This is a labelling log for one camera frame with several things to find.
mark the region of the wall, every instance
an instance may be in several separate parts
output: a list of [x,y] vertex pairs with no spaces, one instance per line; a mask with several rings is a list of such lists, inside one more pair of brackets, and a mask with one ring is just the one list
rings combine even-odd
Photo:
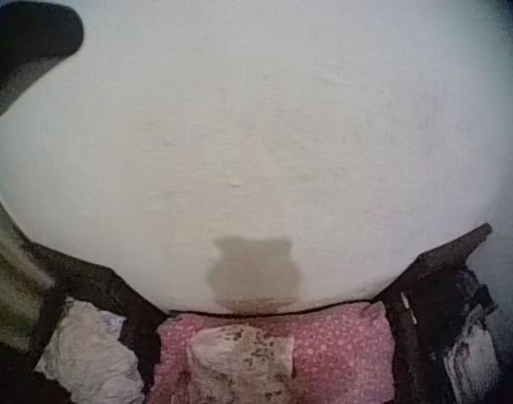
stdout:
[[506,249],[513,40],[482,3],[66,3],[83,48],[0,119],[35,241],[251,312],[371,297],[486,220]]

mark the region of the brown stain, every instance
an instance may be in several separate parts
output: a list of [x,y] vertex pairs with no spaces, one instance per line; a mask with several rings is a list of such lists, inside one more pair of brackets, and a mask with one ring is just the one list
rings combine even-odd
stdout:
[[220,306],[235,314],[271,314],[299,300],[302,275],[288,239],[231,236],[214,244],[222,255],[207,283]]

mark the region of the black object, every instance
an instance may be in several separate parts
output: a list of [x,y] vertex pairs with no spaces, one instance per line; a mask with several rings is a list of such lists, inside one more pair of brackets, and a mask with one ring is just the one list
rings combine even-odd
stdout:
[[494,309],[488,288],[466,267],[469,255],[492,232],[487,223],[443,246],[420,254],[373,301],[386,306],[395,339],[395,402],[456,402],[442,360],[465,318],[476,306]]
[[[82,20],[66,6],[16,2],[1,7],[0,115],[35,80],[77,52],[83,32]],[[26,71],[40,61],[44,63]],[[15,80],[22,74],[24,80]]]

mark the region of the white cloth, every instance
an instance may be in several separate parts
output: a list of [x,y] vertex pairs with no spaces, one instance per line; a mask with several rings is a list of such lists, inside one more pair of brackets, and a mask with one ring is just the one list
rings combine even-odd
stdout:
[[458,404],[481,402],[499,378],[492,337],[480,323],[466,327],[444,363]]
[[198,332],[187,346],[190,403],[290,403],[293,345],[242,325]]
[[117,340],[124,320],[91,303],[67,300],[67,314],[35,370],[57,380],[77,404],[142,403],[137,357]]

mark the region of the pink polka dot fabric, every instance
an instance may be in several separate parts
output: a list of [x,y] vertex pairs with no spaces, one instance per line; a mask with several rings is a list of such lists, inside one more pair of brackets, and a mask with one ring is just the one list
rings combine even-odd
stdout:
[[188,403],[185,344],[198,331],[249,324],[273,337],[294,337],[298,404],[383,404],[394,397],[394,341],[382,303],[355,303],[308,314],[224,319],[184,314],[158,329],[161,362],[151,404]]

